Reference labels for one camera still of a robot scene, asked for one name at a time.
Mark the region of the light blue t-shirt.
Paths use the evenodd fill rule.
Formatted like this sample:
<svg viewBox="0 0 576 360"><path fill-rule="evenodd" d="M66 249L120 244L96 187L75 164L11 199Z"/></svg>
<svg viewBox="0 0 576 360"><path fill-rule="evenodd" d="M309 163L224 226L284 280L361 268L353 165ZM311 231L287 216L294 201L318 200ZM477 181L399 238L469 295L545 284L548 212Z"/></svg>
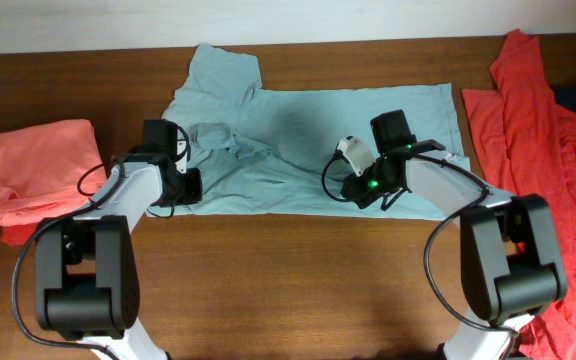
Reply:
<svg viewBox="0 0 576 360"><path fill-rule="evenodd" d="M469 168L450 84L359 90L273 91L256 57L202 44L163 117L189 135L203 198L180 215L292 214L440 220L428 200L405 194L387 211L330 199L350 168L328 161L338 141L374 143L370 121L403 110L414 135L434 139Z"/></svg>

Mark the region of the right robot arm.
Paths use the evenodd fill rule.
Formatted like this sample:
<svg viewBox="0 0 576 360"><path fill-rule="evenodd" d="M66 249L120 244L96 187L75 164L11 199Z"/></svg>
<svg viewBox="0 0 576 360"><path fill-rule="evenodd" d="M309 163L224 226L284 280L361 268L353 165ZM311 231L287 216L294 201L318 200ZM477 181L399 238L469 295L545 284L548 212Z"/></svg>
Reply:
<svg viewBox="0 0 576 360"><path fill-rule="evenodd" d="M568 291L547 201L499 189L455 164L444 145L418 140L401 110L375 117L370 126L374 149L353 136L336 146L333 157L352 169L343 180L341 201L361 209L379 201L388 209L409 192L446 216L426 241L423 268L431 290L460 325L433 358L512 358L521 329ZM460 231L464 314L440 294L430 265L434 241L451 223Z"/></svg>

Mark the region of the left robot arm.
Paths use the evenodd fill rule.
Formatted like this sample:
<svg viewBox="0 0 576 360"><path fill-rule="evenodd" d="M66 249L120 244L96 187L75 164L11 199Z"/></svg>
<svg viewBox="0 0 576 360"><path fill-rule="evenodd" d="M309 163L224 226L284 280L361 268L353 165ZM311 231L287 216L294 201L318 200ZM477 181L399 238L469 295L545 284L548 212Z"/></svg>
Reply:
<svg viewBox="0 0 576 360"><path fill-rule="evenodd" d="M166 359L138 318L140 285L131 234L153 207L172 217L202 199L201 173L188 167L190 139L178 124L147 120L143 140L120 156L108 181L82 208L43 220L35 250L39 326L52 346L101 359Z"/></svg>

